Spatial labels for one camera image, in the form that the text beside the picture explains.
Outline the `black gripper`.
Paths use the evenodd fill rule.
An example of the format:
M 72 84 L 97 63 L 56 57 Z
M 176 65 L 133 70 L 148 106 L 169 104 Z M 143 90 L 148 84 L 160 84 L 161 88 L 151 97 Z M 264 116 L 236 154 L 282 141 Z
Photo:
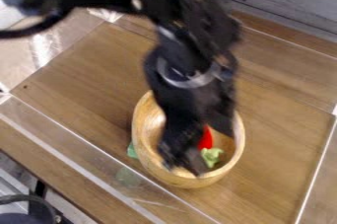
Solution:
M 167 116 L 159 146 L 167 168 L 184 168 L 200 177 L 209 171 L 196 146 L 204 125 L 235 136 L 236 87 L 224 83 L 200 89 L 163 87 L 156 91 L 156 102 Z

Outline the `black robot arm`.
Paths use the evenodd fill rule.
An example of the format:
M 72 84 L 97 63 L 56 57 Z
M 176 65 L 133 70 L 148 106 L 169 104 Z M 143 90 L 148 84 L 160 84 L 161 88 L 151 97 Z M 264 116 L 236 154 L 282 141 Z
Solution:
M 233 133 L 239 61 L 232 47 L 241 25 L 220 0 L 5 0 L 41 21 L 0 38 L 33 35 L 56 25 L 77 8 L 95 8 L 147 17 L 157 28 L 159 43 L 144 61 L 148 85 L 165 114 L 159 143 L 168 169 L 208 172 L 197 148 L 204 128 Z

